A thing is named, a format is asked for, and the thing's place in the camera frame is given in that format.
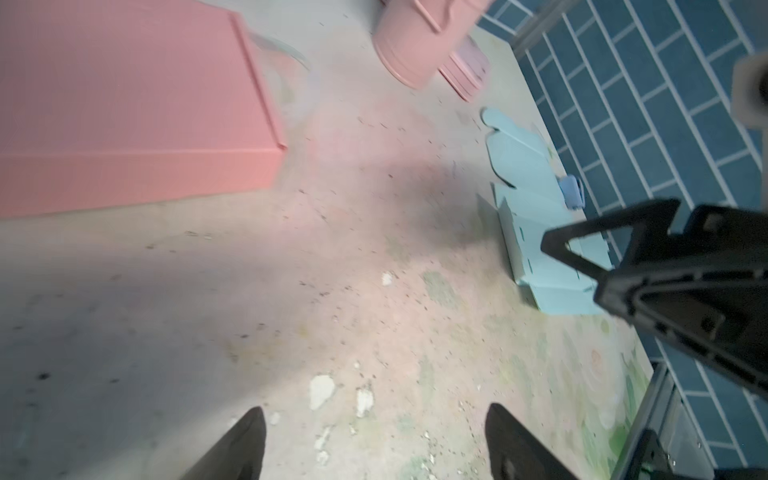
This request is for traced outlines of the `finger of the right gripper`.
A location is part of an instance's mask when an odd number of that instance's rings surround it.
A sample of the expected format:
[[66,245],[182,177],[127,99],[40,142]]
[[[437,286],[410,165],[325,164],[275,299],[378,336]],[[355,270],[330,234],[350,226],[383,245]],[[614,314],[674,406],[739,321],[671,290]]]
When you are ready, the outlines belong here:
[[[541,250],[549,257],[598,281],[609,270],[661,257],[668,249],[670,227],[681,201],[651,199],[613,209],[598,217],[547,230]],[[608,242],[609,264],[571,248],[575,240],[599,238]]]
[[652,272],[625,267],[609,270],[597,281],[594,300],[609,313],[741,386],[708,366],[690,348],[693,335],[699,331],[697,321],[712,320],[714,311],[686,292],[684,288],[687,285],[679,268]]

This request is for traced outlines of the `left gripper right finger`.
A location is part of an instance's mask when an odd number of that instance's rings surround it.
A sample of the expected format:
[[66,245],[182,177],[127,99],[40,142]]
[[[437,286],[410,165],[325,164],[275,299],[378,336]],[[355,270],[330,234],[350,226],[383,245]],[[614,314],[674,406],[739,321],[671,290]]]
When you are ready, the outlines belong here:
[[490,404],[484,431],[493,479],[576,479],[576,476],[501,404]]

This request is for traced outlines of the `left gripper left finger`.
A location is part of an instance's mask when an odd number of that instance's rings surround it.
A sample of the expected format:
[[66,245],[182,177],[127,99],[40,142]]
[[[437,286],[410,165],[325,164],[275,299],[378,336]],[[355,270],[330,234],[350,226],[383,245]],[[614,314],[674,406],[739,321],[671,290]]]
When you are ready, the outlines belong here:
[[183,480],[259,480],[266,448],[260,406],[249,409],[183,476]]

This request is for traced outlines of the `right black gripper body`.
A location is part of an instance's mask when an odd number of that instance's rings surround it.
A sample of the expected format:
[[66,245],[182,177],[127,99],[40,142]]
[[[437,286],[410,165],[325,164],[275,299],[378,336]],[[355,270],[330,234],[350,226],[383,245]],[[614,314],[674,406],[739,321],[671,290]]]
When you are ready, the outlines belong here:
[[767,397],[767,216],[716,205],[694,209],[680,235],[684,290],[714,311],[690,348],[732,381]]

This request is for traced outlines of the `light blue paper box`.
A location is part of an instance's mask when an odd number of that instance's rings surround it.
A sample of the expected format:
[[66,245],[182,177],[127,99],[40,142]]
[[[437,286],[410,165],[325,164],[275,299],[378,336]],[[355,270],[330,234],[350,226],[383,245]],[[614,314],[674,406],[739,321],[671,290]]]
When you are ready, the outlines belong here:
[[531,290],[545,314],[602,314],[593,300],[596,281],[541,249],[546,231],[576,221],[550,166],[547,146],[498,109],[483,109],[481,119],[492,129],[486,147],[500,179],[493,195],[514,281]]

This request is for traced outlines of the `pink paper box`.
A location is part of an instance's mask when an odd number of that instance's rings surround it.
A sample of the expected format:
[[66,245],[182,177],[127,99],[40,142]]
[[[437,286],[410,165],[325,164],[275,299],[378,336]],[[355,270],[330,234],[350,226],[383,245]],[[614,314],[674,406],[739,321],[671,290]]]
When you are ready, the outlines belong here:
[[270,186],[287,149],[242,16],[199,1],[1,5],[1,214]]

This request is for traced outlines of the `small blue clip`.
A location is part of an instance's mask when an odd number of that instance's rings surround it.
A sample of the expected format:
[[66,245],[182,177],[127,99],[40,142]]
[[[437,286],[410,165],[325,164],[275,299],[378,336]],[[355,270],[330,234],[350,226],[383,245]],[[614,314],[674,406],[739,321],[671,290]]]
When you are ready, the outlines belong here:
[[583,210],[586,205],[584,188],[581,180],[574,175],[558,179],[564,203],[569,210]]

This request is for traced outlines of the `pink pencil case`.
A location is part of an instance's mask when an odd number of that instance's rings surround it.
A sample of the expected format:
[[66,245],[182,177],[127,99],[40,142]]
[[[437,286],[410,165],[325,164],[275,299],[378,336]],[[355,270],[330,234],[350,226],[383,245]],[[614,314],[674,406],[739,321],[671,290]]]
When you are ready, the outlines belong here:
[[486,86],[491,65],[470,37],[465,37],[438,72],[465,102],[471,102]]

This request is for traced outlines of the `pink metal pencil cup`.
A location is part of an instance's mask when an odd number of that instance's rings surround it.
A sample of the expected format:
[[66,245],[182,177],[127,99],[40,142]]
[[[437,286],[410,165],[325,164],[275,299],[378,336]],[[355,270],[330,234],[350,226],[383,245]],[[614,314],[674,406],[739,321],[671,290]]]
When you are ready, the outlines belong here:
[[426,86],[469,36],[489,1],[387,1],[373,33],[373,47],[398,81]]

